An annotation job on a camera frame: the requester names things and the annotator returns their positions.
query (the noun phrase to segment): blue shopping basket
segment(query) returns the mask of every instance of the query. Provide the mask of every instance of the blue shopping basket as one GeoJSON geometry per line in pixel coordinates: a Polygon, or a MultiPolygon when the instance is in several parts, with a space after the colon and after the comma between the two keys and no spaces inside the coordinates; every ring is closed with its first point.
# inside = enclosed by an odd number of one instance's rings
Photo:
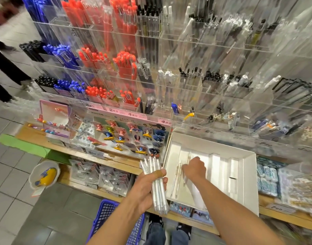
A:
{"type": "MultiPolygon", "coordinates": [[[[97,232],[97,230],[104,224],[108,217],[113,213],[115,208],[119,205],[118,202],[103,199],[101,201],[97,216],[93,222],[93,227],[89,233],[87,242],[97,232]]],[[[141,231],[145,221],[145,214],[142,214],[139,220],[136,222],[131,235],[127,241],[127,245],[138,245],[141,238],[141,231]]]]}

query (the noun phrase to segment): shelf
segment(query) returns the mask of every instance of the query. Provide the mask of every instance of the shelf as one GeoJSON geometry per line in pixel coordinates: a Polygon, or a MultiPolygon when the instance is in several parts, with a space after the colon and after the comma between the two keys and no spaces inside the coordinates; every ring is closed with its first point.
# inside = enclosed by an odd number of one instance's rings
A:
{"type": "Polygon", "coordinates": [[[115,153],[107,152],[113,160],[100,159],[95,156],[88,155],[87,153],[75,151],[69,148],[65,148],[56,144],[48,142],[45,132],[28,127],[26,124],[22,126],[18,134],[15,136],[17,139],[36,144],[45,148],[63,152],[72,156],[77,156],[89,161],[93,161],[99,164],[103,164],[112,168],[120,169],[135,175],[139,175],[142,170],[139,168],[140,161],[138,159],[132,159],[125,156],[118,156],[115,153]]]}
{"type": "Polygon", "coordinates": [[[312,230],[312,217],[308,213],[296,211],[290,215],[284,214],[266,208],[270,203],[274,203],[274,197],[259,194],[259,213],[312,230]]]}
{"type": "MultiPolygon", "coordinates": [[[[97,195],[97,196],[100,196],[103,198],[107,198],[107,199],[110,199],[113,201],[117,201],[117,202],[121,202],[124,199],[124,197],[116,197],[113,194],[106,192],[102,188],[98,188],[98,190],[95,190],[95,189],[89,188],[87,186],[72,182],[69,180],[70,173],[69,173],[68,166],[64,165],[64,164],[60,164],[60,168],[61,168],[61,173],[60,173],[60,176],[59,176],[57,181],[60,182],[61,184],[68,185],[68,186],[73,187],[75,189],[78,189],[78,190],[81,190],[81,191],[84,191],[84,192],[87,192],[90,194],[94,194],[94,195],[97,195]]],[[[149,209],[147,212],[157,214],[153,208],[149,209]]],[[[189,218],[186,218],[186,217],[179,215],[179,214],[172,212],[172,211],[170,211],[167,215],[163,215],[162,217],[174,220],[176,222],[185,223],[185,224],[190,225],[192,227],[196,227],[196,228],[199,228],[201,230],[205,230],[205,231],[214,233],[216,235],[219,235],[216,228],[214,228],[210,225],[206,225],[206,224],[202,224],[202,223],[193,221],[189,218]]]]}
{"type": "MultiPolygon", "coordinates": [[[[112,161],[112,160],[108,160],[108,159],[100,159],[94,156],[90,156],[87,153],[83,153],[83,152],[78,152],[75,150],[71,150],[59,145],[55,145],[52,144],[50,142],[47,141],[46,137],[45,137],[45,133],[42,131],[38,131],[35,130],[33,128],[29,128],[26,125],[23,125],[23,127],[21,128],[21,130],[19,131],[19,133],[15,136],[16,138],[32,143],[32,144],[36,144],[39,146],[43,146],[55,151],[59,151],[59,152],[63,152],[69,155],[73,155],[73,156],[77,156],[77,157],[81,157],[99,164],[103,164],[106,166],[110,166],[116,169],[121,169],[130,173],[133,173],[135,175],[139,175],[142,170],[139,168],[139,160],[137,159],[132,159],[132,158],[128,158],[125,156],[118,156],[114,153],[110,153],[108,152],[108,154],[114,158],[114,160],[116,161],[112,161]]],[[[59,182],[61,182],[62,184],[71,186],[73,188],[77,188],[80,189],[82,191],[91,193],[91,194],[95,194],[104,198],[108,198],[117,202],[121,202],[121,200],[123,198],[119,198],[119,197],[115,197],[114,195],[107,193],[105,190],[94,190],[91,189],[89,187],[74,183],[69,181],[69,176],[66,174],[66,171],[62,171],[62,174],[59,178],[59,182]]],[[[301,227],[305,227],[308,229],[312,230],[312,217],[309,216],[309,214],[303,213],[301,211],[297,211],[294,214],[288,215],[288,214],[284,214],[281,212],[277,212],[271,209],[266,208],[266,206],[269,203],[273,203],[274,202],[274,198],[273,197],[269,197],[269,196],[265,196],[265,195],[261,195],[259,194],[259,213],[272,217],[272,218],[276,218],[278,220],[282,220],[285,222],[289,222],[301,227]]],[[[184,218],[183,216],[176,214],[174,212],[170,212],[168,215],[166,215],[167,218],[178,221],[178,222],[182,222],[182,223],[186,223],[190,226],[193,227],[197,227],[199,229],[202,230],[206,230],[212,233],[215,233],[218,235],[218,231],[209,226],[209,225],[205,225],[199,222],[195,222],[192,220],[189,220],[187,218],[184,218]]]]}

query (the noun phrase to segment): tiled floor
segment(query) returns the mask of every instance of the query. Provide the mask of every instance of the tiled floor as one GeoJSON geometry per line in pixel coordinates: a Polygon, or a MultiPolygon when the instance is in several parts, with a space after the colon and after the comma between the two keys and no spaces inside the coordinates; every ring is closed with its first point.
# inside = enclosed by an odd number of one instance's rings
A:
{"type": "MultiPolygon", "coordinates": [[[[19,49],[19,43],[40,39],[28,14],[21,12],[0,26],[0,40],[19,49]]],[[[39,72],[31,65],[24,52],[5,54],[21,70],[31,77],[39,72]]],[[[13,96],[25,98],[21,90],[0,71],[0,83],[13,96]]],[[[0,101],[0,134],[15,135],[23,120],[4,110],[0,101]]],[[[44,190],[42,195],[31,197],[29,174],[40,158],[15,148],[0,144],[0,245],[79,245],[85,244],[101,199],[56,184],[44,190]]],[[[164,219],[167,241],[177,223],[164,219]]],[[[143,244],[146,240],[148,221],[143,228],[143,244]]],[[[216,235],[193,228],[190,244],[222,244],[216,235]]]]}

